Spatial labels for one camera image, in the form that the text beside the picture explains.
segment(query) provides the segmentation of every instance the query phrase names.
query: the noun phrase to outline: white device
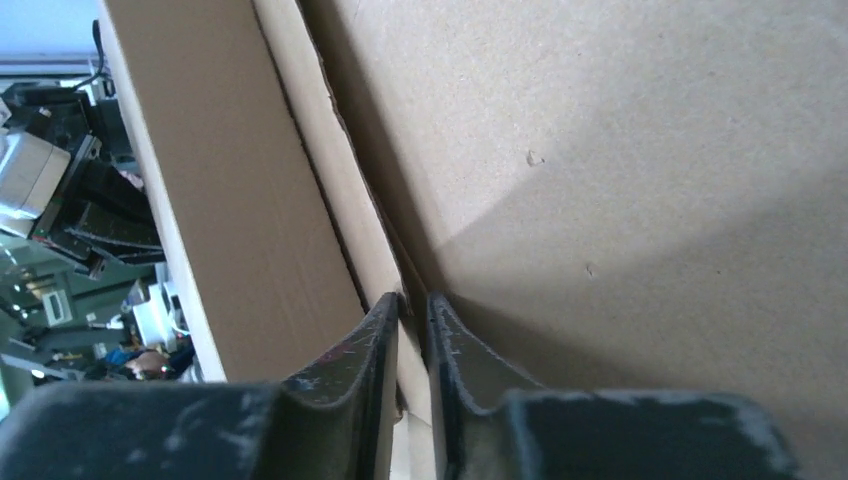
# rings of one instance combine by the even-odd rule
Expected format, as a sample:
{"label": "white device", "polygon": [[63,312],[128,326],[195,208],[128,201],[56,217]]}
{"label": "white device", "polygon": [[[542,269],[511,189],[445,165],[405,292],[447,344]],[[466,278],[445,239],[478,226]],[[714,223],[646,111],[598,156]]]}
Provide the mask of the white device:
{"label": "white device", "polygon": [[0,160],[0,214],[35,220],[71,163],[71,154],[26,132],[6,133]]}
{"label": "white device", "polygon": [[177,332],[173,327],[174,315],[178,312],[173,308],[162,284],[157,283],[147,288],[150,300],[133,306],[138,336],[145,346],[161,343],[166,351],[172,352],[177,348]]}
{"label": "white device", "polygon": [[44,313],[47,315],[47,325],[54,327],[74,319],[68,294],[64,290],[54,290],[41,296]]}

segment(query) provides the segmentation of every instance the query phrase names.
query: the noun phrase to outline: brown cardboard surface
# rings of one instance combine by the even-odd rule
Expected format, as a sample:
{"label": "brown cardboard surface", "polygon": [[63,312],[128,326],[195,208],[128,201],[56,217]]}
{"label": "brown cardboard surface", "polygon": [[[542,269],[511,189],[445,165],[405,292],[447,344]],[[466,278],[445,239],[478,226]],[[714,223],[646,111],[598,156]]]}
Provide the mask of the brown cardboard surface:
{"label": "brown cardboard surface", "polygon": [[104,0],[101,18],[206,378],[285,378],[363,312],[251,2]]}
{"label": "brown cardboard surface", "polygon": [[[369,306],[403,282],[377,206],[337,116],[312,39],[295,0],[255,0],[256,13],[280,72],[297,125]],[[430,424],[429,380],[406,327],[399,331],[398,383],[409,411]]]}
{"label": "brown cardboard surface", "polygon": [[302,5],[388,220],[477,335],[554,386],[747,395],[811,478],[848,470],[843,5]]}

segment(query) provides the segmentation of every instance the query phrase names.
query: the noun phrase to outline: cardboard edge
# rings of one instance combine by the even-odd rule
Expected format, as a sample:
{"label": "cardboard edge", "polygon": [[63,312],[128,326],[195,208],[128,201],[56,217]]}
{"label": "cardboard edge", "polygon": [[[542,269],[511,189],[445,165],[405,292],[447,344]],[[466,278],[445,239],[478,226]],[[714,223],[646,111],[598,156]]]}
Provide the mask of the cardboard edge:
{"label": "cardboard edge", "polygon": [[171,274],[180,292],[180,302],[195,343],[211,346],[211,348],[196,349],[198,361],[203,366],[204,379],[209,382],[224,382],[227,380],[224,366],[218,354],[212,330],[207,322],[206,310],[200,298],[200,292],[180,234],[179,225],[177,225],[174,215],[169,213],[173,211],[170,196],[165,182],[162,181],[162,171],[159,168],[156,150],[149,141],[150,136],[144,119],[144,110],[141,107],[138,95],[135,93],[135,88],[133,88],[129,66],[125,61],[123,48],[116,35],[109,6],[105,0],[100,2],[99,11],[103,49],[106,57],[109,58],[110,69],[114,73],[113,80],[116,83],[116,89],[121,92],[118,97],[118,104],[121,107],[122,115],[125,118],[129,117],[129,121],[125,120],[125,126],[130,144],[133,151],[139,152],[139,156],[154,159],[151,162],[139,162],[139,167],[145,178],[148,196],[151,199],[158,199],[158,201],[151,201],[150,207],[159,235],[163,239],[162,245],[165,249],[165,256],[168,258]]}
{"label": "cardboard edge", "polygon": [[[379,206],[368,187],[321,57],[295,0],[254,0],[262,32],[291,104],[304,148],[369,306],[387,291],[407,295]],[[402,326],[398,383],[410,413],[432,424],[429,376],[418,336]]]}

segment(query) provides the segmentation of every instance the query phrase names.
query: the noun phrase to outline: wall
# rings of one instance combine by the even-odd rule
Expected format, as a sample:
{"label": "wall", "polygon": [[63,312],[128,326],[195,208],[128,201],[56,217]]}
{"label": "wall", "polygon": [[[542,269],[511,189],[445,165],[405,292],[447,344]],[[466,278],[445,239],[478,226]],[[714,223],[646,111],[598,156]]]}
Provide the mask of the wall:
{"label": "wall", "polygon": [[554,386],[747,395],[848,470],[844,4],[334,3],[362,168],[475,333]]}
{"label": "wall", "polygon": [[94,0],[3,0],[0,58],[92,53]]}

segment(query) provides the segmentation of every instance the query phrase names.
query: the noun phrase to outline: black plastic part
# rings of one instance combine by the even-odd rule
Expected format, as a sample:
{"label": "black plastic part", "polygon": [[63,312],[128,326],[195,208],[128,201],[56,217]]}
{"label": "black plastic part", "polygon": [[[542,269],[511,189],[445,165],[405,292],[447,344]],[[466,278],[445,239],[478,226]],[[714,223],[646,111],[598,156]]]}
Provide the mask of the black plastic part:
{"label": "black plastic part", "polygon": [[767,413],[727,394],[554,392],[429,300],[440,479],[774,479],[798,466]]}
{"label": "black plastic part", "polygon": [[[386,294],[282,383],[40,387],[0,425],[0,478],[386,479],[397,323],[398,297]],[[768,414],[747,400],[546,390],[442,295],[429,299],[428,326],[440,479],[800,478]]]}
{"label": "black plastic part", "polygon": [[124,128],[121,108],[116,98],[104,98],[94,106],[98,116],[102,119],[104,131],[101,132],[103,145],[111,155],[116,164],[124,164],[134,161],[130,139],[127,129]]}
{"label": "black plastic part", "polygon": [[24,131],[35,137],[44,139],[47,137],[47,132],[50,130],[50,117],[41,112],[34,113],[29,123],[24,128]]}
{"label": "black plastic part", "polygon": [[397,322],[386,294],[282,383],[39,387],[0,425],[0,478],[388,478]]}
{"label": "black plastic part", "polygon": [[31,238],[92,279],[102,272],[104,258],[126,265],[165,261],[147,197],[96,160],[95,145],[93,137],[85,138]]}
{"label": "black plastic part", "polygon": [[73,88],[21,85],[12,90],[11,102],[19,107],[39,108],[77,101]]}

